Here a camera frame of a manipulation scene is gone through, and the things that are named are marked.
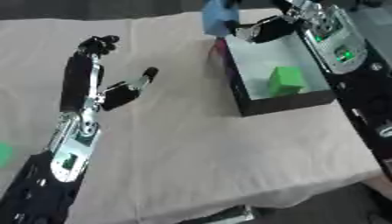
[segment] robotic arm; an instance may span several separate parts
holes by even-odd
[[[240,39],[263,43],[294,32],[318,63],[364,143],[392,180],[391,67],[358,32],[346,12],[319,1],[274,0],[282,16],[256,24],[226,23]]]
[[[102,55],[116,49],[116,36],[81,43],[66,65],[58,127],[38,155],[31,156],[0,200],[4,224],[60,224],[68,216],[101,134],[95,116],[135,100],[158,70],[136,81],[122,81],[102,92]]]

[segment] wire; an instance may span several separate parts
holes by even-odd
[[[377,213],[377,212],[369,212],[369,213],[367,213],[367,223],[368,224],[377,224],[375,222],[374,218],[382,219],[383,223],[390,223],[389,221],[386,221],[385,219],[383,219],[382,216],[379,213]]]

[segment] white tablecloth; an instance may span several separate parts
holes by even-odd
[[[256,21],[275,14],[252,10]],[[340,106],[240,118],[208,58],[199,13],[99,22],[0,22],[0,141],[15,152],[1,191],[53,133],[64,66],[91,35],[115,34],[104,85],[160,68],[132,104],[101,114],[103,136],[68,223],[173,223],[238,204],[290,207],[380,172]]]

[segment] green cube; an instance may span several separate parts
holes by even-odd
[[[8,164],[11,159],[12,148],[6,143],[0,143],[0,168]]]
[[[269,78],[268,88],[272,97],[295,95],[305,87],[301,70],[294,66],[278,66]]]

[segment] blue glove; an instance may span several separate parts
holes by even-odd
[[[209,0],[203,8],[204,33],[216,37],[230,34],[225,22],[239,21],[238,0]]]

